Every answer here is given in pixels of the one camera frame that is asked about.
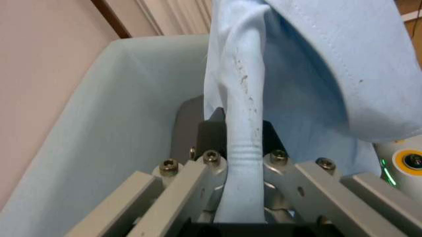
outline green light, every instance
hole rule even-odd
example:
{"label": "green light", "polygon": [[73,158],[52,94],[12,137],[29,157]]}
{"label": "green light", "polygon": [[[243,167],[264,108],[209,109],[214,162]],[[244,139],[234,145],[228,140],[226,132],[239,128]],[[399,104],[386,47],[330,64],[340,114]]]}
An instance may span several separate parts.
{"label": "green light", "polygon": [[390,172],[388,172],[387,168],[384,168],[384,172],[388,177],[388,180],[392,183],[392,185],[396,186],[396,181],[394,181],[393,177],[390,175]]}

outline stain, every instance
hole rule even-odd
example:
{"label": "stain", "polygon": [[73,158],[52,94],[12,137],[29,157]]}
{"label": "stain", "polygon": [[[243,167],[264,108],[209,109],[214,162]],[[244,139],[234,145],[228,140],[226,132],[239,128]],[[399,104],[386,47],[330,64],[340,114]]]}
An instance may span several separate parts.
{"label": "stain", "polygon": [[240,81],[240,84],[243,84],[246,81],[246,79],[248,79],[248,75],[244,75],[242,77],[242,80]]}

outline light blue fabric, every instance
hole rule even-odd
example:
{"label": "light blue fabric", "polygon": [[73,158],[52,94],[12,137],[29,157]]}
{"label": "light blue fabric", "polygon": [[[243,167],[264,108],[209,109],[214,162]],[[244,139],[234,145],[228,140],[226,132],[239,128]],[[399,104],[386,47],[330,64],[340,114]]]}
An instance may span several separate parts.
{"label": "light blue fabric", "polygon": [[95,60],[0,213],[2,237],[60,237],[134,171],[170,155],[202,94],[208,36],[118,40]]}
{"label": "light blue fabric", "polygon": [[293,160],[343,174],[380,174],[370,142],[421,133],[422,73],[392,0],[216,0],[208,51],[205,118],[227,111],[218,222],[263,221],[262,154],[238,148],[261,142],[262,118]]}

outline stitching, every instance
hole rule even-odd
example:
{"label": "stitching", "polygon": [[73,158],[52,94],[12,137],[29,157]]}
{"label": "stitching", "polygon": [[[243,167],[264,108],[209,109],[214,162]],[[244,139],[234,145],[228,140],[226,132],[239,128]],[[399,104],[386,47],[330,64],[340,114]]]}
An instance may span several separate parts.
{"label": "stitching", "polygon": [[300,7],[296,3],[294,3],[294,7],[295,7],[296,11],[305,19],[305,21],[308,22],[308,24],[310,24],[312,26],[312,28],[314,28],[317,31],[317,33],[320,35],[320,37],[324,41],[327,42],[327,44],[330,47],[331,51],[334,53],[334,55],[336,56],[336,58],[340,61],[342,67],[344,68],[344,71],[346,72],[347,77],[349,79],[352,79],[353,77],[352,77],[349,69],[347,68],[346,64],[344,63],[342,56],[338,53],[338,51],[336,50],[335,46],[327,38],[326,34],[324,34],[322,32],[322,30],[316,26],[315,22],[313,22],[309,16],[307,16],[307,15],[305,15],[303,13],[303,11],[300,9]]}

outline wall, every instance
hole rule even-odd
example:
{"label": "wall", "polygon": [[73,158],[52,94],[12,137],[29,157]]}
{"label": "wall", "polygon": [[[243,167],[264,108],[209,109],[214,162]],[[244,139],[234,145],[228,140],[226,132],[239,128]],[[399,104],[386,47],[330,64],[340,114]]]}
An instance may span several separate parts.
{"label": "wall", "polygon": [[[401,15],[417,11],[421,0],[396,0],[397,8]],[[416,20],[405,23],[406,29],[410,36],[413,34],[413,28]],[[412,38],[413,47],[415,48],[416,57],[419,65],[422,67],[422,18],[419,18],[418,24],[415,27],[415,35]]]}
{"label": "wall", "polygon": [[84,73],[117,38],[88,0],[0,0],[0,208]]}

